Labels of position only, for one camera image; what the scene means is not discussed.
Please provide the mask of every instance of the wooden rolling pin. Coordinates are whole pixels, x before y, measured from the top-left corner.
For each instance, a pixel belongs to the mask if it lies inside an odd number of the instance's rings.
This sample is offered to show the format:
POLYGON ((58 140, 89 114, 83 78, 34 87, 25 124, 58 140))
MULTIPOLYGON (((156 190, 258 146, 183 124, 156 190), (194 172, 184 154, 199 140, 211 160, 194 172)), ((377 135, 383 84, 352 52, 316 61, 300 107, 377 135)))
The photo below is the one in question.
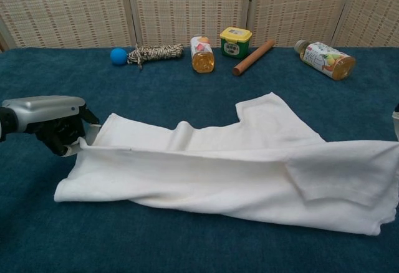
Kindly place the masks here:
POLYGON ((241 61, 239 64, 233 68, 233 74, 234 75, 242 75, 243 72, 253 65, 255 61, 257 61, 260 57, 262 57, 268 50, 270 50, 274 44, 275 40, 271 39, 269 41, 266 41, 263 45, 258 47, 251 55, 246 57, 243 61, 241 61))

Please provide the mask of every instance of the white bottle cap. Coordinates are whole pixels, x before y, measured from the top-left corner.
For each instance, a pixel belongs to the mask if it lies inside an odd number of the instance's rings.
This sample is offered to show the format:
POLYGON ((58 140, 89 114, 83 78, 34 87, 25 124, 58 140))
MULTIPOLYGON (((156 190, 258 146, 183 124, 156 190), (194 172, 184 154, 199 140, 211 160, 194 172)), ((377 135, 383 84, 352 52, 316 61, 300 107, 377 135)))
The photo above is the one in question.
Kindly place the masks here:
POLYGON ((294 50, 295 50, 298 54, 300 54, 300 52, 302 51, 302 49, 303 49, 305 46, 308 46, 308 45, 309 45, 309 41, 305 41, 305 40, 301 39, 301 40, 297 41, 297 43, 295 44, 294 50))

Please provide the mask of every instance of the blue tablecloth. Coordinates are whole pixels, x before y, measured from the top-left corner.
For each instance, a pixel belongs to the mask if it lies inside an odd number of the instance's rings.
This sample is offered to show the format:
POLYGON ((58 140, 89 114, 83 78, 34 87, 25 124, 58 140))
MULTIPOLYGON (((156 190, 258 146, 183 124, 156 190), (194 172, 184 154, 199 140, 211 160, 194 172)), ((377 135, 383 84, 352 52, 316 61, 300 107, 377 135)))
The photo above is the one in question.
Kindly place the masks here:
MULTIPOLYGON (((236 122, 234 104, 269 92, 327 141, 395 141, 399 49, 346 48, 357 66, 335 82, 275 48, 241 77, 215 49, 212 74, 182 59, 116 67, 111 49, 16 49, 0 54, 0 101, 75 95, 105 121, 111 112, 175 128, 236 122)), ((55 203, 75 157, 34 135, 0 143, 1 272, 399 272, 399 221, 377 237, 155 209, 129 201, 55 203)))

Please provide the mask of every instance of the green tin can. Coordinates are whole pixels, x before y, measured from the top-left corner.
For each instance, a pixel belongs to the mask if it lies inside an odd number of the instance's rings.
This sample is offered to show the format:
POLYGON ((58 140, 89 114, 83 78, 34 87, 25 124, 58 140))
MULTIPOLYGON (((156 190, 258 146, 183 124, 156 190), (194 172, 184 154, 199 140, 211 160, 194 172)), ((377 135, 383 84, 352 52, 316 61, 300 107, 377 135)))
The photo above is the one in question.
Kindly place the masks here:
POLYGON ((249 41, 252 32, 249 30, 228 27, 220 33, 222 54, 225 56, 242 59, 248 55, 249 41))

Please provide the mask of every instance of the juice bottle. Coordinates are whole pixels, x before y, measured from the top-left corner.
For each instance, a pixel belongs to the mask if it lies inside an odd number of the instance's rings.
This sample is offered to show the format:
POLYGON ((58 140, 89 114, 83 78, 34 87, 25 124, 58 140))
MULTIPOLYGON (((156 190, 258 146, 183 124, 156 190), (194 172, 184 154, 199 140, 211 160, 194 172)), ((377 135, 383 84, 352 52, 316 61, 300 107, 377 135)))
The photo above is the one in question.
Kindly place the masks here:
POLYGON ((321 42, 300 40, 294 49, 303 62, 334 80, 348 77, 356 64, 355 58, 321 42))
POLYGON ((214 68, 214 56, 209 38, 194 36, 190 40, 191 63, 199 73, 211 72, 214 68))

